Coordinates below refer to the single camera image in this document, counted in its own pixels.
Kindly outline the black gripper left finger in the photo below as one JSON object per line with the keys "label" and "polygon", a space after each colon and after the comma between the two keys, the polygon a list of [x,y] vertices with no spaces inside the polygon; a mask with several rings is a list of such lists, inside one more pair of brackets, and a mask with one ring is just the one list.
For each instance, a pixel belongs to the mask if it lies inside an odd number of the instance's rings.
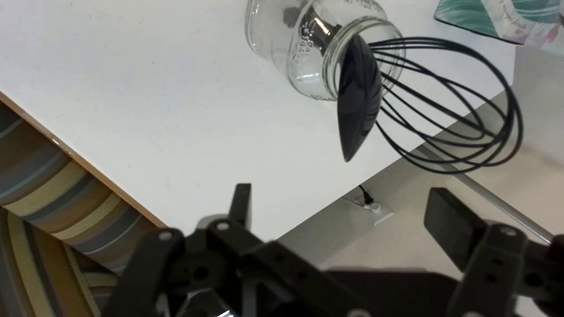
{"label": "black gripper left finger", "polygon": [[251,233],[252,188],[189,237],[147,235],[103,317],[191,317],[203,295],[235,317],[376,317],[376,309],[277,242]]}

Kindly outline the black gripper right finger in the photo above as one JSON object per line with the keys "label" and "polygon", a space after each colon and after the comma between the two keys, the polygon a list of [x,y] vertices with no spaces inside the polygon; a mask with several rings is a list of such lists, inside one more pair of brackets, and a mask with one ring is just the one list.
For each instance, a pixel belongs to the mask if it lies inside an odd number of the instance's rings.
{"label": "black gripper right finger", "polygon": [[564,317],[564,237],[548,246],[503,223],[487,223],[448,189],[432,188],[425,230],[464,274],[450,317],[513,317],[529,298],[547,317]]}

